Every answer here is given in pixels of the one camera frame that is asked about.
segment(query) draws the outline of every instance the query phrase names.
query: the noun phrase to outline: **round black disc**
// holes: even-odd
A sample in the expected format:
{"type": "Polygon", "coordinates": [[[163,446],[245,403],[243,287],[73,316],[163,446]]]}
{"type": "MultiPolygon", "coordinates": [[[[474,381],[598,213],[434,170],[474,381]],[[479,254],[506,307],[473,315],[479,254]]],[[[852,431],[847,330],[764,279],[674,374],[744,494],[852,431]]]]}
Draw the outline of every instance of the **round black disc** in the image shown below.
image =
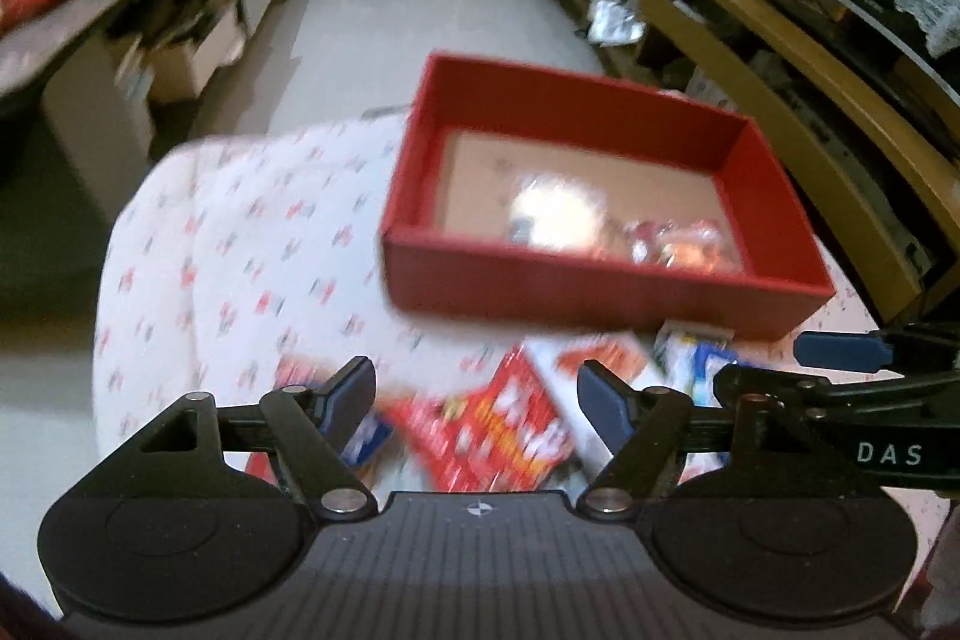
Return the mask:
{"type": "Polygon", "coordinates": [[[723,472],[681,485],[654,520],[659,558],[696,594],[773,622],[834,621],[896,598],[917,543],[895,501],[730,498],[723,472]]]}
{"type": "Polygon", "coordinates": [[[197,619],[250,599],[291,565],[301,517],[280,496],[64,498],[37,548],[59,597],[136,623],[197,619]]]}

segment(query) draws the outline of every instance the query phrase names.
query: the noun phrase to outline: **crosshair logo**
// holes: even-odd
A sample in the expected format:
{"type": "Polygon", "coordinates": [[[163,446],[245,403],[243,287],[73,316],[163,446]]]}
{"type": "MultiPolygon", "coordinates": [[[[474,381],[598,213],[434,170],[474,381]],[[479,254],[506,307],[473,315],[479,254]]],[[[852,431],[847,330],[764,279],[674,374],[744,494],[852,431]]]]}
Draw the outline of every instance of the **crosshair logo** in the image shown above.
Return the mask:
{"type": "Polygon", "coordinates": [[[493,507],[487,504],[486,501],[472,501],[467,506],[467,512],[477,518],[483,518],[485,515],[490,515],[493,512],[493,507]]]}

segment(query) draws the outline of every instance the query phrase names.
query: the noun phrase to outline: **white tablecloth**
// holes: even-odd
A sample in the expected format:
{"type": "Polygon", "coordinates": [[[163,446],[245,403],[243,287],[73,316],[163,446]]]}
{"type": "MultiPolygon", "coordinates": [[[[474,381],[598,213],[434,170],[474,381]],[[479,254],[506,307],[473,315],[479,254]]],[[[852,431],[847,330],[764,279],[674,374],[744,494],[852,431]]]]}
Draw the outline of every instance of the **white tablecloth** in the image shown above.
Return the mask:
{"type": "MultiPolygon", "coordinates": [[[[218,405],[256,402],[283,354],[331,366],[370,356],[378,390],[490,381],[525,332],[405,316],[383,289],[376,231],[404,124],[390,115],[277,139],[205,139],[155,168],[118,218],[104,265],[93,363],[101,456],[187,391],[211,391],[218,405]]],[[[838,293],[802,328],[875,328],[824,258],[838,293]]],[[[796,369],[791,344],[792,335],[741,349],[796,369]]],[[[242,468],[245,457],[232,463],[242,468]]],[[[923,554],[949,505],[891,493],[923,554]]]]}

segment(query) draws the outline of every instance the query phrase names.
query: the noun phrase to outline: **tile floor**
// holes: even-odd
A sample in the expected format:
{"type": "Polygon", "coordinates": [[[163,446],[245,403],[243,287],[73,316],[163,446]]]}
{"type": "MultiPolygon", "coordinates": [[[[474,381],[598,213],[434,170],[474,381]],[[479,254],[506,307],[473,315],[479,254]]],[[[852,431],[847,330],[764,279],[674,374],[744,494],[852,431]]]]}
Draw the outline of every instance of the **tile floor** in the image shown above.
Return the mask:
{"type": "MultiPolygon", "coordinates": [[[[601,73],[549,0],[287,0],[211,84],[199,133],[280,134],[408,103],[432,49],[601,73]]],[[[0,569],[53,605],[40,519],[96,461],[92,316],[0,325],[0,569]]]]}

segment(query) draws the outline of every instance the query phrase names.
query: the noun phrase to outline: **white box with orange print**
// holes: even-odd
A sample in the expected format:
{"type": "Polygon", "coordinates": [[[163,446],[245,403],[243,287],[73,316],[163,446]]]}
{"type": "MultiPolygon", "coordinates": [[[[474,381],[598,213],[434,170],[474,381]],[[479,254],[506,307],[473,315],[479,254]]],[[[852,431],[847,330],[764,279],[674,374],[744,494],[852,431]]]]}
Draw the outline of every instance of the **white box with orange print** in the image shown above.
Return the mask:
{"type": "Polygon", "coordinates": [[[577,370],[587,359],[595,359],[632,389],[666,384],[640,340],[629,332],[602,333],[575,339],[529,338],[523,349],[558,413],[573,436],[573,446],[592,480],[607,465],[611,452],[580,410],[577,400],[577,370]]]}

